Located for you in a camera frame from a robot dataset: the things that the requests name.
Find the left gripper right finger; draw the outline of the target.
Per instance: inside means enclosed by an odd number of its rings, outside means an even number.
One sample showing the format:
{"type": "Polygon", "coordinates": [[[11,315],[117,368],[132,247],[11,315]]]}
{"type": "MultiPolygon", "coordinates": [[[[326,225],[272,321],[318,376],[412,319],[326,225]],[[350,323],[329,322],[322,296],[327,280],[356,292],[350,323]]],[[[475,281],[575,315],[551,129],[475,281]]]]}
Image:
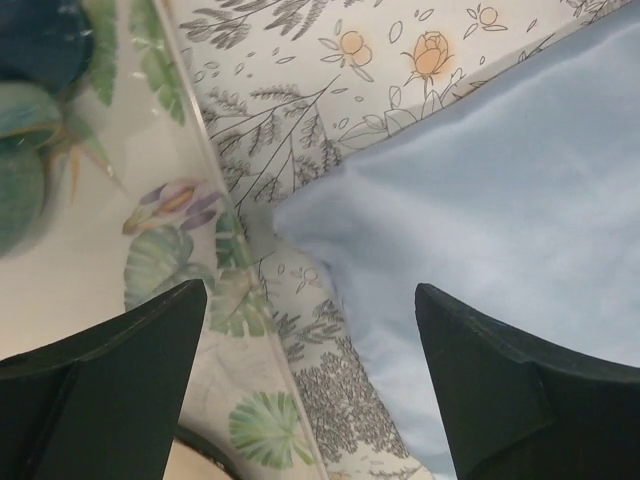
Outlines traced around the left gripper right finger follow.
{"type": "Polygon", "coordinates": [[[639,370],[553,344],[430,284],[421,343],[460,479],[636,479],[639,370]]]}

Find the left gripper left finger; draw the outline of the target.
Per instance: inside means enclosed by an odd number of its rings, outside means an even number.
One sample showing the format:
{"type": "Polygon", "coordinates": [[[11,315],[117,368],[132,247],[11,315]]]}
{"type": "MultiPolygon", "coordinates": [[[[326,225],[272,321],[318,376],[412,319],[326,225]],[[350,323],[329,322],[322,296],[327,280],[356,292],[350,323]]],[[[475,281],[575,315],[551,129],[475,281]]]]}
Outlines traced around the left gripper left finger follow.
{"type": "Polygon", "coordinates": [[[203,281],[185,281],[2,360],[2,478],[162,478],[206,304],[203,281]]]}

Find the light blue cloth napkin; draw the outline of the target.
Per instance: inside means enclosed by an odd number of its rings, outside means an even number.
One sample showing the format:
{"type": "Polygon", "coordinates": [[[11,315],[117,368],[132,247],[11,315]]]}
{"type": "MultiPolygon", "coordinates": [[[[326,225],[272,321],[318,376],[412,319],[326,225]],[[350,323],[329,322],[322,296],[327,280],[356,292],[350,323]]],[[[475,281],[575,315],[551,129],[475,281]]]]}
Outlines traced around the light blue cloth napkin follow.
{"type": "Polygon", "coordinates": [[[638,3],[352,155],[273,222],[311,258],[410,453],[454,478],[419,284],[572,350],[639,363],[638,3]]]}

